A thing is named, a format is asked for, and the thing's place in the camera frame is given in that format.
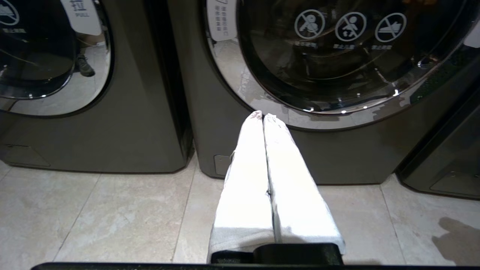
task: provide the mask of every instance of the washing machine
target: washing machine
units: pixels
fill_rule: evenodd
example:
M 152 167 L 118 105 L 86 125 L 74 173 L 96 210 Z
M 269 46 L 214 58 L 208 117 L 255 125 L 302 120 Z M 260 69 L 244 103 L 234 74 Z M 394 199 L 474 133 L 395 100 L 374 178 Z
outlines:
M 381 183 L 479 75 L 471 0 L 169 0 L 201 170 L 253 110 L 318 184 Z
M 166 3 L 0 0 L 0 159 L 172 172 L 192 132 Z

